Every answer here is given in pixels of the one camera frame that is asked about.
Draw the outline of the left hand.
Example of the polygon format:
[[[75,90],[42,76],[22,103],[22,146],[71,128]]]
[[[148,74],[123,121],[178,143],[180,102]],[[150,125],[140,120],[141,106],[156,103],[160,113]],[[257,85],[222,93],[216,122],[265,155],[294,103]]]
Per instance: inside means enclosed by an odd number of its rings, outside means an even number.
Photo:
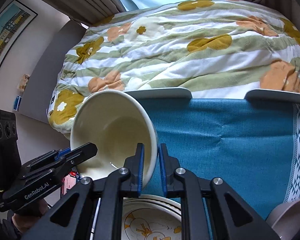
[[[29,215],[19,215],[14,214],[12,216],[12,222],[14,226],[20,233],[25,233],[29,230],[47,211],[49,210],[48,204],[45,199],[41,199],[37,204],[34,205],[32,211],[34,211],[37,216],[33,214]]]

